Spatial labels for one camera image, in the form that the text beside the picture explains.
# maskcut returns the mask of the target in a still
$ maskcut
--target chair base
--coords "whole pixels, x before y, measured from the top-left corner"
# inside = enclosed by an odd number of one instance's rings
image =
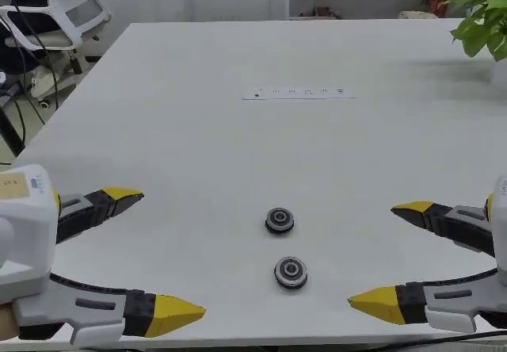
[[[58,81],[57,88],[58,91],[64,90],[70,86],[77,86],[79,83],[86,77],[88,72],[90,72],[90,63],[86,61],[85,56],[76,50],[67,51],[69,60],[71,62],[71,68],[68,72],[66,72]],[[46,97],[55,94],[55,87],[52,87],[50,90],[47,90],[43,94],[34,97],[43,108],[48,107],[48,102],[45,100]]]

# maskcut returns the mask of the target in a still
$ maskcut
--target table surface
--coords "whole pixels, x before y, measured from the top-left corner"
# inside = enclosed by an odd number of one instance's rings
[[[170,335],[116,347],[435,335],[367,316],[347,298],[495,265],[390,213],[415,200],[482,206],[507,170],[505,92],[489,85],[486,53],[468,59],[452,44],[457,23],[132,25],[17,161],[45,166],[60,193],[146,194],[59,245],[54,272],[208,310]],[[242,100],[259,86],[342,86],[356,98]],[[278,206],[297,223],[284,238],[263,224]],[[309,272],[294,293],[273,279],[289,255]],[[70,332],[0,348],[64,348]]]

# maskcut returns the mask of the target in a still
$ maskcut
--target ball bearing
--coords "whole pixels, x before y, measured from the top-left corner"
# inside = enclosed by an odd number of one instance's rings
[[[285,208],[274,208],[268,212],[266,227],[275,235],[284,235],[294,227],[294,216]]]
[[[275,279],[284,289],[301,289],[308,281],[307,267],[296,257],[282,258],[275,266]]]

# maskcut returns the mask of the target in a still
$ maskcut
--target cable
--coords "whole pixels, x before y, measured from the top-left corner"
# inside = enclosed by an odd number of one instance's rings
[[[442,344],[445,342],[465,342],[468,340],[493,338],[496,336],[506,336],[506,335],[507,335],[507,330],[491,331],[491,332],[483,332],[483,333],[472,334],[472,335],[450,336],[447,338],[415,340],[413,342],[395,342],[395,343],[389,344],[387,346],[381,346],[378,348],[370,348],[370,349],[366,349],[366,350],[358,350],[356,352],[384,352],[384,351],[390,351],[390,350],[402,350],[405,348],[411,348],[413,346],[431,346],[431,345],[435,345],[435,344]]]
[[[30,96],[28,94],[28,91],[26,90],[26,60],[25,55],[23,54],[23,51],[21,50],[21,45],[17,41],[16,37],[14,36],[13,29],[10,27],[9,23],[3,20],[3,18],[0,17],[0,20],[2,23],[7,27],[9,32],[13,35],[13,39],[16,42],[16,49],[19,52],[19,56],[21,57],[21,62],[23,63],[23,83],[21,84],[21,87],[23,88],[23,93],[28,100],[30,106],[32,106],[33,111],[36,113],[36,115],[39,117],[40,122],[42,124],[46,124],[46,122],[42,119],[42,116],[39,113],[39,110],[36,109],[35,105],[33,104],[32,100],[30,99]]]
[[[12,100],[12,102],[14,103],[14,105],[16,106],[17,115],[19,116],[19,121],[21,122],[21,130],[22,130],[21,144],[23,145],[23,148],[25,148],[25,145],[26,145],[26,124],[25,124],[25,119],[23,117],[23,113],[21,112],[21,107],[17,103],[17,99],[11,93],[9,93],[7,90],[0,90],[0,94],[3,94],[5,96],[9,96],[10,99]]]
[[[33,30],[32,26],[30,25],[29,21],[26,19],[25,13],[21,11],[19,8],[19,5],[16,3],[15,0],[11,0],[13,6],[16,8],[17,13],[20,15],[21,19],[26,25],[26,28],[29,29],[30,33],[35,37],[35,39],[39,42],[40,46],[44,50],[44,53],[46,54],[46,60],[49,64],[49,69],[51,70],[51,74],[53,75],[53,82],[55,83],[55,111],[59,109],[59,101],[58,101],[58,81],[56,78],[55,68],[53,68],[53,64],[51,62],[51,58],[49,57],[49,52],[46,49],[46,46],[42,42],[42,40],[39,38],[39,36],[36,34],[36,32]]]

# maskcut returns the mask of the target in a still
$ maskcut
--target gray gripper finger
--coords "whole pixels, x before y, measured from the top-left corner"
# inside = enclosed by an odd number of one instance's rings
[[[50,280],[41,294],[15,300],[13,310],[21,327],[68,323],[74,328],[73,345],[96,346],[123,334],[126,298],[120,291],[80,290]]]

